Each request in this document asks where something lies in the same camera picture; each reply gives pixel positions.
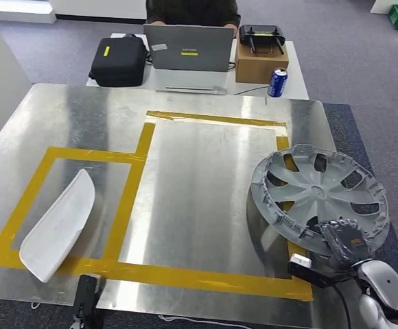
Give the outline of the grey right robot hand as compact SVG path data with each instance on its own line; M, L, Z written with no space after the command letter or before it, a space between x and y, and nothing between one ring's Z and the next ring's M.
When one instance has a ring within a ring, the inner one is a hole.
M323 222L320 232L331 252L328 264L332 269L346 270L372 258L365 234L354 219Z

